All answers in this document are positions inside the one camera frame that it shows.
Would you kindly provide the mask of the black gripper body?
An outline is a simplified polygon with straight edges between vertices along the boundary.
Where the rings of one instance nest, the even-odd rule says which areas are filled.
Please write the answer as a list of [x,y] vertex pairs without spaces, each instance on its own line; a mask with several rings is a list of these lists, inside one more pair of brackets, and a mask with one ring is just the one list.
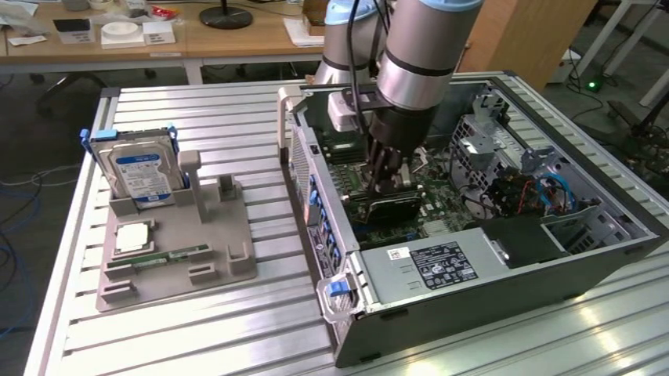
[[437,106],[425,110],[384,107],[372,111],[367,135],[367,155],[392,149],[405,157],[423,143],[435,118]]

